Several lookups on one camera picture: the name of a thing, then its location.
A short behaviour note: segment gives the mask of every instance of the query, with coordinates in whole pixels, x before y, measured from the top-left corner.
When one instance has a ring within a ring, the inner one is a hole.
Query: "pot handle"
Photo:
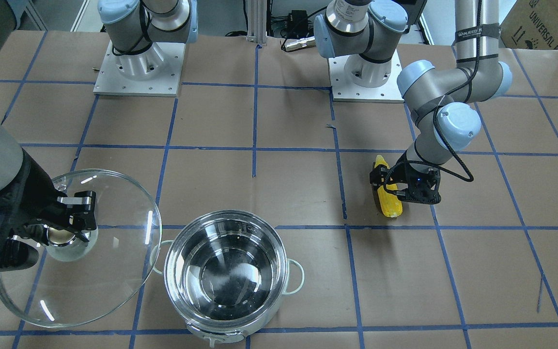
[[[173,240],[161,241],[160,244],[154,246],[153,249],[152,249],[152,252],[150,252],[150,260],[153,260],[153,259],[156,258],[156,254],[158,253],[159,246],[166,245],[166,244],[168,244],[168,243],[169,243],[169,244],[173,243]],[[159,274],[159,275],[162,275],[162,271],[156,269],[156,263],[155,263],[155,265],[152,266],[152,270],[153,270],[155,273],[157,273],[157,274]]]
[[[288,258],[288,280],[290,280],[290,264],[296,265],[299,269],[301,269],[301,284],[298,285],[298,287],[294,290],[294,291],[286,291],[286,289],[288,288],[288,283],[285,284],[285,288],[283,289],[283,295],[284,296],[288,296],[290,294],[295,294],[298,291],[301,291],[301,288],[303,288],[303,285],[305,283],[305,269],[303,269],[303,266],[301,265],[301,263],[298,263],[297,261]]]

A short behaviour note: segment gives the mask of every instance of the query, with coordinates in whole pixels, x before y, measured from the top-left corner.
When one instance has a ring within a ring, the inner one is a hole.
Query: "silver pot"
[[[301,269],[303,278],[287,292],[290,264]],[[164,280],[188,330],[214,347],[239,342],[264,327],[283,296],[303,287],[304,271],[286,258],[281,238],[268,223],[248,212],[222,210],[180,232],[169,248]]]

